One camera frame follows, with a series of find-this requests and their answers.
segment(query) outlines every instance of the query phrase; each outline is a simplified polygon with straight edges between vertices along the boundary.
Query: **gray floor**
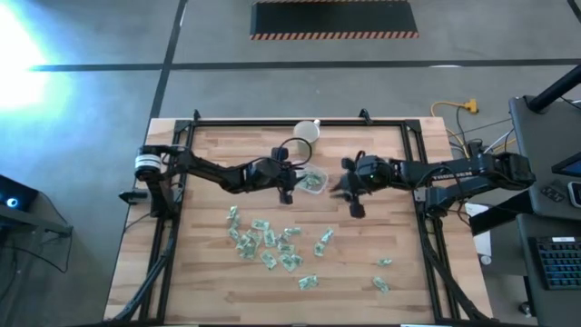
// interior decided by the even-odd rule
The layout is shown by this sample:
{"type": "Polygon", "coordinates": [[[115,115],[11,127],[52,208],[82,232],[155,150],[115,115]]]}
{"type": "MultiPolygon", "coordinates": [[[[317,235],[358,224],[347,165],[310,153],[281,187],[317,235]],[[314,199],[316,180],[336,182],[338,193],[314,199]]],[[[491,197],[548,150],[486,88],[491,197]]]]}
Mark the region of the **gray floor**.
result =
{"type": "MultiPolygon", "coordinates": [[[[251,1],[190,0],[174,62],[301,60],[544,59],[581,56],[581,24],[566,1],[411,1],[418,40],[251,42],[251,1]]],[[[161,63],[177,0],[28,0],[0,2],[1,22],[28,39],[11,39],[7,59],[26,64],[161,63]]],[[[0,30],[0,38],[7,38],[0,30]]],[[[22,296],[18,326],[97,322],[103,314],[131,187],[159,72],[15,73],[0,75],[0,173],[47,193],[74,225],[70,270],[43,263],[22,296]]],[[[439,100],[478,100],[472,129],[508,118],[508,99],[536,94],[569,66],[172,72],[161,117],[423,116],[439,100]]],[[[576,89],[568,96],[581,97],[576,89]]],[[[455,109],[440,107],[457,130],[455,109]]],[[[510,122],[468,134],[486,144],[510,122]]],[[[517,151],[514,145],[509,147],[517,151]]],[[[507,193],[481,202],[497,203],[507,193]]],[[[66,243],[46,249],[62,263],[66,243]]],[[[494,314],[524,301],[514,277],[485,272],[494,314]]]]}

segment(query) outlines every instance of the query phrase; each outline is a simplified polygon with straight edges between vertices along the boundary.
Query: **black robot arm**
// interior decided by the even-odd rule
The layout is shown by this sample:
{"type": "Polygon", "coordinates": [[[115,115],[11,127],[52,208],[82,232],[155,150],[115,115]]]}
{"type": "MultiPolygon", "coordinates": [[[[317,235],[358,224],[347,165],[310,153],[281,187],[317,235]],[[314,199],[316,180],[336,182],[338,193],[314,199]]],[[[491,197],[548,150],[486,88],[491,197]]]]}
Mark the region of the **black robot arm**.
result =
{"type": "Polygon", "coordinates": [[[285,162],[287,157],[286,148],[272,148],[271,157],[223,167],[194,155],[183,146],[144,145],[135,158],[135,177],[145,182],[152,194],[153,216],[174,211],[171,184],[172,178],[179,173],[189,173],[217,183],[224,191],[234,194],[277,188],[281,203],[291,204],[291,193],[300,181],[296,171],[301,168],[285,162]],[[172,162],[162,173],[162,157],[166,154],[171,156],[172,162]]]}
{"type": "Polygon", "coordinates": [[[340,182],[332,189],[333,196],[350,203],[351,216],[365,216],[359,196],[392,187],[412,191],[430,186],[438,180],[456,179],[449,187],[428,187],[426,189],[426,213],[443,217],[456,201],[496,188],[523,190],[534,181],[528,159],[519,154],[479,154],[469,159],[457,159],[441,163],[420,163],[388,159],[359,152],[355,161],[344,158],[341,161],[347,169],[340,182]],[[465,181],[460,178],[474,177],[465,181]]]}

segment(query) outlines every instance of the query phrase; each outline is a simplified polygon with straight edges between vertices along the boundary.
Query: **wooden tabletop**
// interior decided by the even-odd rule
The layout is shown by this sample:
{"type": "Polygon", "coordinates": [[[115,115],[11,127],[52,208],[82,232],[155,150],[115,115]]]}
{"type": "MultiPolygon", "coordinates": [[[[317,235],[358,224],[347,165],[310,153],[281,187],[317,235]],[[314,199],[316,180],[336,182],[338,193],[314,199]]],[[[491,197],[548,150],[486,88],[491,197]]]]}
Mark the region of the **wooden tabletop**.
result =
{"type": "MultiPolygon", "coordinates": [[[[452,158],[441,118],[419,118],[428,159],[452,158]]],[[[152,120],[148,144],[170,144],[174,119],[152,120]]],[[[289,127],[198,127],[196,155],[222,165],[236,165],[258,156],[291,137],[289,127]]],[[[291,144],[290,159],[297,153],[291,144]]],[[[337,182],[344,171],[340,159],[358,150],[381,157],[404,159],[400,131],[395,127],[321,127],[320,140],[310,163],[337,182]]],[[[349,207],[330,199],[327,191],[311,195],[294,193],[293,205],[279,204],[276,190],[229,194],[218,185],[189,177],[184,195],[182,222],[166,311],[167,323],[422,323],[433,322],[428,297],[418,226],[409,192],[387,189],[362,197],[367,216],[350,217],[349,207]],[[293,236],[304,264],[288,273],[279,264],[269,271],[260,258],[243,260],[227,234],[225,217],[238,205],[240,231],[252,219],[266,219],[276,233],[299,226],[293,236]],[[324,257],[313,255],[313,244],[331,227],[335,235],[324,257]],[[393,264],[378,267],[379,258],[393,264]],[[298,280],[317,274],[318,287],[301,291],[298,280]],[[372,284],[382,277],[387,294],[372,284]]],[[[129,212],[128,223],[149,211],[139,204],[129,212]]],[[[128,230],[113,277],[105,318],[115,316],[143,282],[155,222],[147,218],[128,230]]],[[[487,291],[470,230],[455,215],[444,219],[452,273],[467,296],[484,314],[491,315],[487,291]]],[[[264,249],[262,243],[259,253],[264,249]]],[[[440,298],[446,306],[443,284],[440,298]]],[[[157,289],[152,311],[155,312],[157,289]]]]}

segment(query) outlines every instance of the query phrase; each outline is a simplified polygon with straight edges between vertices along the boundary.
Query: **clear plastic container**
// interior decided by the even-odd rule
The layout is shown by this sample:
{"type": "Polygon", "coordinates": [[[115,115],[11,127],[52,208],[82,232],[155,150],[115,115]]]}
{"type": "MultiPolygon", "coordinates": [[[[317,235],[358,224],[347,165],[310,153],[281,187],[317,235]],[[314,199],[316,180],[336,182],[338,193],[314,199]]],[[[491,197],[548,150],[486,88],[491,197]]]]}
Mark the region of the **clear plastic container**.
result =
{"type": "Polygon", "coordinates": [[[329,177],[322,169],[312,164],[306,163],[301,166],[303,169],[297,171],[297,177],[302,177],[304,175],[314,175],[311,178],[304,178],[302,181],[296,184],[295,187],[311,194],[321,194],[325,187],[327,187],[327,182],[329,177]]]}

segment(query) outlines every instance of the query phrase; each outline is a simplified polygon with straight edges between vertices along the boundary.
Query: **caution tape stripe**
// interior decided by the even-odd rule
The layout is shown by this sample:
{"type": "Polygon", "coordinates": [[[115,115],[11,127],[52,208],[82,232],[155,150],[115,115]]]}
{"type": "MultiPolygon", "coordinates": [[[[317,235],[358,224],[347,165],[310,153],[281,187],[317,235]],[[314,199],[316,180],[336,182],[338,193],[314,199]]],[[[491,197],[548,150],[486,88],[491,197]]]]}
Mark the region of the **caution tape stripe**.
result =
{"type": "Polygon", "coordinates": [[[412,39],[419,38],[414,31],[382,32],[320,32],[320,33],[268,33],[251,35],[253,41],[286,40],[344,40],[344,39],[412,39]]]}
{"type": "Polygon", "coordinates": [[[254,4],[283,4],[283,3],[340,3],[340,2],[403,2],[408,0],[260,0],[254,4]]]}

